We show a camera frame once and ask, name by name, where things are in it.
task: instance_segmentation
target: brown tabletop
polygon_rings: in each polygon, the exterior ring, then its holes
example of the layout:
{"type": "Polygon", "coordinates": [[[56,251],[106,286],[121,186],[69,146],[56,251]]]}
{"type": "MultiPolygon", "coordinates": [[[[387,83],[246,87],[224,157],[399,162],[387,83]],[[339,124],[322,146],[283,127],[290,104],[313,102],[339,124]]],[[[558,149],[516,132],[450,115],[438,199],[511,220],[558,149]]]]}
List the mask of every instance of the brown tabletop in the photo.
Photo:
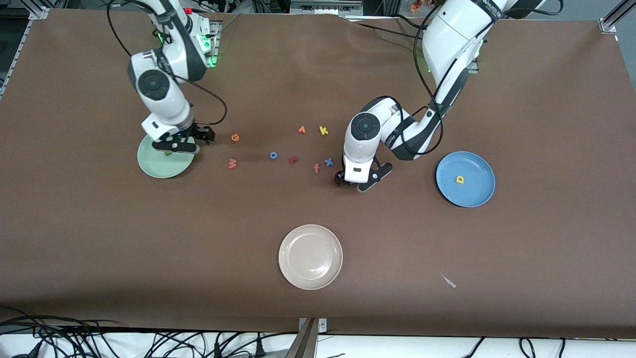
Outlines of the brown tabletop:
{"type": "MultiPolygon", "coordinates": [[[[144,14],[113,20],[132,53],[157,46],[144,14]]],[[[595,22],[501,21],[488,37],[440,147],[414,162],[381,147],[394,171],[359,194],[314,164],[338,163],[374,97],[428,103],[410,39],[330,15],[241,16],[200,81],[230,108],[218,140],[159,180],[137,165],[148,111],[106,14],[51,11],[0,101],[0,302],[137,327],[286,331],[327,317],[339,333],[636,336],[636,96],[618,44],[595,22]],[[482,207],[437,190],[438,162],[458,150],[495,172],[482,207]],[[344,252],[317,291],[278,267],[283,237],[307,223],[344,252]]],[[[182,88],[197,119],[220,117],[182,88]]]]}

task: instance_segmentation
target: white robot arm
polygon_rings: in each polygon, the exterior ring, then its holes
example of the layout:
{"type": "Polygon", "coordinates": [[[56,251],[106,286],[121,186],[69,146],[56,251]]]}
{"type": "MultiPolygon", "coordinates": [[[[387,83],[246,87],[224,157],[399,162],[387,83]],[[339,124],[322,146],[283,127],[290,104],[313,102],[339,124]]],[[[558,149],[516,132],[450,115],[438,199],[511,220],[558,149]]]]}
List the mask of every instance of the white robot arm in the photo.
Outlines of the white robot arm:
{"type": "Polygon", "coordinates": [[[167,44],[131,56],[130,82],[148,107],[150,115],[141,124],[158,150],[197,153],[198,145],[188,137],[214,140],[210,127],[194,123],[190,103],[179,84],[198,81],[210,67],[210,20],[186,13],[179,0],[136,0],[167,44]]]}
{"type": "MultiPolygon", "coordinates": [[[[389,96],[369,102],[349,123],[343,150],[343,171],[338,184],[360,183],[364,192],[391,171],[379,165],[375,152],[384,143],[400,160],[425,154],[440,122],[450,111],[468,78],[468,65],[478,55],[483,38],[503,11],[536,9],[546,0],[448,0],[437,12],[422,38],[426,63],[435,80],[434,101],[419,122],[389,96]],[[378,169],[372,169],[376,163],[378,169]]],[[[515,17],[529,11],[516,11],[515,17]]]]}

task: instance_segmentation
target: white floor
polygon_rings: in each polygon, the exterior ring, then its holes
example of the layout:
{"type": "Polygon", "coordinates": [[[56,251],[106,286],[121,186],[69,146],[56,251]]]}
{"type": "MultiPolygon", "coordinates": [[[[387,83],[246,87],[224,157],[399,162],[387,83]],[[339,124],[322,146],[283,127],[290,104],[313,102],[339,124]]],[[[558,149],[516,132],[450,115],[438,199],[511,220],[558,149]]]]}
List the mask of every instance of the white floor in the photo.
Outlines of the white floor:
{"type": "MultiPolygon", "coordinates": [[[[190,334],[184,333],[178,338],[184,339],[190,334]]],[[[231,334],[225,333],[221,341],[231,334]]],[[[120,358],[143,358],[150,348],[154,334],[151,333],[109,333],[105,334],[113,350],[120,358]]],[[[237,347],[255,339],[255,333],[245,333],[232,341],[223,352],[229,354],[237,347]]],[[[266,352],[286,350],[291,346],[295,335],[283,335],[263,340],[266,352]]],[[[190,343],[203,352],[204,341],[209,352],[214,345],[216,333],[205,333],[197,336],[190,343]]],[[[102,340],[96,338],[103,358],[115,358],[102,340]]],[[[10,358],[18,354],[27,354],[39,340],[30,334],[5,334],[0,336],[0,358],[10,358]]],[[[331,336],[319,338],[316,358],[328,358],[344,354],[343,358],[399,357],[399,358],[462,358],[473,349],[478,338],[442,338],[442,337],[393,337],[393,336],[331,336]]],[[[69,354],[73,352],[70,344],[59,341],[61,348],[69,354]]],[[[532,339],[537,358],[557,358],[561,345],[560,340],[532,339]]],[[[175,346],[167,343],[152,356],[163,357],[163,354],[175,346]]],[[[256,345],[247,347],[252,354],[256,345]]],[[[39,358],[54,358],[53,349],[42,346],[39,358]]],[[[192,358],[190,349],[176,350],[171,358],[192,358]]],[[[477,349],[474,358],[524,358],[514,338],[487,338],[477,349]]],[[[601,341],[601,340],[567,340],[563,358],[634,358],[636,342],[633,341],[601,341]]]]}

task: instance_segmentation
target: blue plate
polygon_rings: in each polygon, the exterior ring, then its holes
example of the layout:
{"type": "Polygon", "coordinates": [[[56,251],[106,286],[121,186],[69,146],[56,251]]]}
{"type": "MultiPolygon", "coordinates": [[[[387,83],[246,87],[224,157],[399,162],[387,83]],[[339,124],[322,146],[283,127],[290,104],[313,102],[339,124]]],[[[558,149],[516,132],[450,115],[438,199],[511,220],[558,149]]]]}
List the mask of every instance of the blue plate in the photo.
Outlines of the blue plate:
{"type": "Polygon", "coordinates": [[[439,162],[439,191],[453,204],[474,208],[486,203],[495,192],[495,173],[479,155],[454,152],[439,162]]]}

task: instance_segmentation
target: white surface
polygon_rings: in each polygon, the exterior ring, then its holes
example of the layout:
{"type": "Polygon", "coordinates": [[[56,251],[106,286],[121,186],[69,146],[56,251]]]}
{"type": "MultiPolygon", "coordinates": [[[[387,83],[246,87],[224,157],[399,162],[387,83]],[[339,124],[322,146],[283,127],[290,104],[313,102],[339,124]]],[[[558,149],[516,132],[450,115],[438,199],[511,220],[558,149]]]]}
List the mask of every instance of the white surface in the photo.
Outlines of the white surface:
{"type": "MultiPolygon", "coordinates": [[[[178,338],[187,337],[184,333],[178,338]]],[[[108,333],[105,335],[115,352],[121,358],[141,358],[148,351],[154,338],[151,333],[108,333]]],[[[205,333],[208,349],[214,345],[216,333],[205,333]]],[[[224,333],[221,341],[231,336],[224,333]]],[[[255,333],[245,333],[233,340],[225,354],[255,339],[255,333]]],[[[286,350],[291,346],[295,335],[287,334],[263,340],[266,352],[286,350]]],[[[113,354],[96,338],[103,358],[114,358],[113,354]]],[[[393,336],[331,336],[319,337],[316,358],[327,358],[344,353],[342,358],[398,357],[398,358],[462,358],[473,349],[478,338],[445,338],[445,337],[393,337],[393,336]]],[[[30,334],[5,334],[0,336],[0,358],[10,358],[17,354],[28,353],[38,342],[30,334]]],[[[191,341],[194,346],[203,349],[203,338],[197,336],[191,341]]],[[[153,357],[162,357],[174,347],[169,343],[157,350],[153,357]]],[[[560,348],[560,340],[532,339],[537,358],[556,358],[560,348]]],[[[72,350],[69,345],[60,344],[72,350]]],[[[252,354],[256,345],[247,347],[252,354]]],[[[53,350],[43,345],[39,358],[54,358],[53,350]]],[[[176,350],[170,354],[173,358],[191,358],[190,349],[176,350]]],[[[474,358],[524,358],[519,350],[516,338],[487,338],[477,349],[474,358]]],[[[634,358],[636,342],[631,341],[598,341],[568,340],[563,351],[563,358],[634,358]]]]}
{"type": "Polygon", "coordinates": [[[342,246],[326,227],[299,226],[280,244],[279,266],[287,281],[299,289],[321,289],[333,282],[340,272],[342,246]]]}

